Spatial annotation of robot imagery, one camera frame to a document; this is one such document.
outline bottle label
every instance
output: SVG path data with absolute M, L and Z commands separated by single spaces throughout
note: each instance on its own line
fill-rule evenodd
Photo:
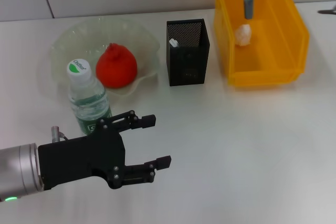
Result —
M 111 113 L 111 109 L 109 107 L 109 109 L 106 111 L 106 113 L 98 119 L 86 121 L 86 120 L 83 120 L 81 118 L 77 118 L 77 121 L 78 121 L 78 124 L 80 126 L 80 129 L 86 135 L 89 135 L 91 132 L 93 132 L 95 130 L 97 120 L 99 120 L 101 118 L 110 118 L 111 116 L 112 116 L 112 113 Z

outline red fruit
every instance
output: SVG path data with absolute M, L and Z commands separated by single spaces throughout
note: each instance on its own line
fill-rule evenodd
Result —
M 105 87 L 122 88 L 135 79 L 138 73 L 136 62 L 126 47 L 110 44 L 97 62 L 97 78 Z

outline white object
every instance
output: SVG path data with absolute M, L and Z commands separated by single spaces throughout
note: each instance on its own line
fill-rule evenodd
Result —
M 177 42 L 177 40 L 175 40 L 175 39 L 173 39 L 173 38 L 171 38 L 171 39 L 169 40 L 169 43 L 170 43 L 170 45 L 172 45 L 172 47 L 178 47 L 178 42 Z
M 241 47 L 247 46 L 250 44 L 251 40 L 251 27 L 249 24 L 247 25 L 241 25 L 236 31 L 235 31 L 235 39 L 236 39 L 236 45 L 239 45 Z
M 114 113 L 157 118 L 153 128 L 121 133 L 125 164 L 171 155 L 171 168 L 151 184 L 111 190 L 92 177 L 2 202 L 1 224 L 336 223 L 336 18 L 317 13 L 334 5 L 297 5 L 311 34 L 305 73 L 261 92 L 227 88 L 214 10 L 127 15 L 162 45 L 167 20 L 204 18 L 208 29 L 203 85 L 169 87 L 162 47 L 157 80 L 111 100 Z M 86 19 L 0 23 L 0 148 L 51 143 L 53 125 L 68 138 L 81 136 L 66 90 L 51 79 L 47 53 L 64 30 Z
M 129 95 L 146 78 L 158 72 L 156 55 L 160 44 L 140 24 L 112 16 L 89 18 L 65 31 L 50 50 L 51 70 L 54 80 L 67 86 L 66 66 L 76 58 L 87 60 L 94 73 L 97 61 L 110 43 L 127 47 L 137 60 L 138 74 L 135 80 L 124 88 L 107 91 L 117 95 Z
M 74 85 L 83 85 L 90 80 L 92 71 L 90 64 L 86 60 L 75 59 L 69 62 L 67 74 Z

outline silver cylinder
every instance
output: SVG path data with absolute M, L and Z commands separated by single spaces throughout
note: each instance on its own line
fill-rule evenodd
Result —
M 43 191 L 36 144 L 0 150 L 0 201 Z
M 54 142 L 59 142 L 59 127 L 58 126 L 53 126 L 51 127 L 51 141 L 52 143 Z

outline green indicator light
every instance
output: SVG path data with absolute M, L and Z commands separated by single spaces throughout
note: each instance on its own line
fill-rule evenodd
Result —
M 10 201 L 10 200 L 14 200 L 14 199 L 17 199 L 17 197 L 10 197 L 10 198 L 5 199 L 5 201 Z

